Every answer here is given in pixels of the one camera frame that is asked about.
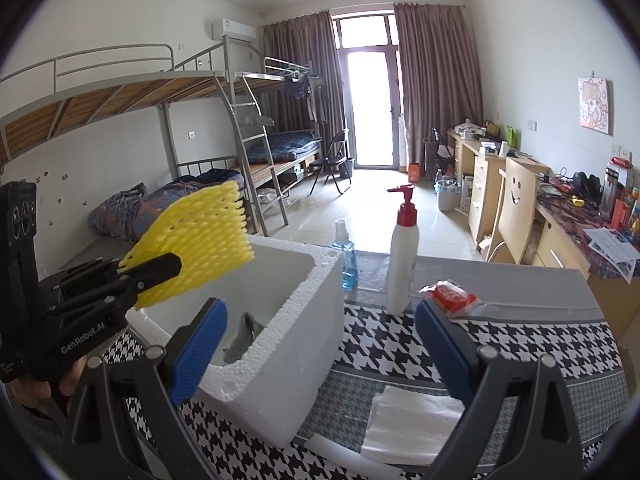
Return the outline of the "person's left hand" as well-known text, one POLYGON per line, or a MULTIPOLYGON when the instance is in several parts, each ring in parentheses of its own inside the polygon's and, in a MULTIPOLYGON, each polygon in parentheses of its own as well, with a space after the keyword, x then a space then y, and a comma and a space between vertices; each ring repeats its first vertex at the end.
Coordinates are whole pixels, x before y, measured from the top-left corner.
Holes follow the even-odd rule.
MULTIPOLYGON (((60 379, 55 387, 64 398, 74 395, 88 358, 83 356, 76 361, 70 370, 60 379)), ((46 402, 52 396, 52 387, 48 382, 38 382, 32 376, 23 376, 9 383, 14 398, 24 405, 43 414, 48 414, 46 402)))

